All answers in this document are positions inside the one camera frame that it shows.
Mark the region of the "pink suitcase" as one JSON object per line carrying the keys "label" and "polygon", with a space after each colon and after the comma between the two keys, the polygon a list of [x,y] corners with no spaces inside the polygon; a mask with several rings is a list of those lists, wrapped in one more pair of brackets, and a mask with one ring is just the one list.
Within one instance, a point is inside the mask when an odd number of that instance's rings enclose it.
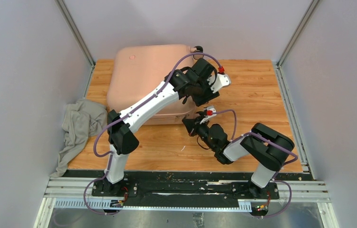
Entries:
{"label": "pink suitcase", "polygon": [[[183,44],[125,47],[114,61],[106,103],[120,112],[148,95],[169,75],[183,56],[200,48]],[[176,101],[151,117],[144,125],[181,124],[184,117],[193,118],[196,106],[189,97],[185,104]]]}

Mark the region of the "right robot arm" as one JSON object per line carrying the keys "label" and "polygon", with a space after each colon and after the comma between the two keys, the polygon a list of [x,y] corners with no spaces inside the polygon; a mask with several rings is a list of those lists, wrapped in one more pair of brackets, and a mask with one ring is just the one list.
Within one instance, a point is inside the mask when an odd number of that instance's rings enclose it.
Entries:
{"label": "right robot arm", "polygon": [[283,166],[298,159],[293,153],[294,142],[262,123],[256,123],[250,132],[230,141],[219,124],[209,126],[208,121],[202,121],[199,117],[184,118],[182,122],[189,136],[200,138],[221,164],[231,164],[246,155],[258,161],[258,167],[245,189],[246,193],[257,199],[266,194],[268,183]]}

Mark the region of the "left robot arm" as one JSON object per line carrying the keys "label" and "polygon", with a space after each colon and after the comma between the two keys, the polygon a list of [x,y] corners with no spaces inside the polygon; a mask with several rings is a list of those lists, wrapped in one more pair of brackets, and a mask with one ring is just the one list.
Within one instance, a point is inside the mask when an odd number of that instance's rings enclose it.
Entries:
{"label": "left robot arm", "polygon": [[226,77],[222,65],[214,67],[204,58],[192,66],[178,68],[175,65],[164,80],[148,95],[134,105],[120,112],[111,110],[107,116],[110,155],[105,169],[104,190],[110,196],[122,191],[121,181],[128,156],[139,146],[135,133],[151,117],[168,105],[191,98],[196,106],[201,106],[219,96],[221,79]]}

